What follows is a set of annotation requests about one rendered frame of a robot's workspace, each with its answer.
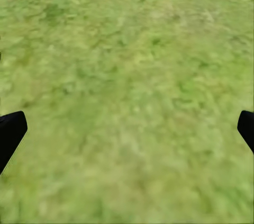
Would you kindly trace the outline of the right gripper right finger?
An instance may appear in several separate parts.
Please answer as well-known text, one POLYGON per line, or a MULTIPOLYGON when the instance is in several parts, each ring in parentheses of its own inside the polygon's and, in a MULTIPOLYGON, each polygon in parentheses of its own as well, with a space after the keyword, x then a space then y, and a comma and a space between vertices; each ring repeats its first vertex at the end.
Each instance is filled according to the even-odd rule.
POLYGON ((242 111, 238 120, 237 129, 254 153, 254 113, 242 111))

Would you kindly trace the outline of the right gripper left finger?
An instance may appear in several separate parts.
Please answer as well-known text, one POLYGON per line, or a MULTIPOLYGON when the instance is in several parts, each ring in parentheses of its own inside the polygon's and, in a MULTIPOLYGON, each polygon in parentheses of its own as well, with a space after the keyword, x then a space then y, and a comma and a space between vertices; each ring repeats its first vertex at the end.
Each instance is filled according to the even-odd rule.
POLYGON ((28 130, 23 111, 0 117, 0 174, 28 130))

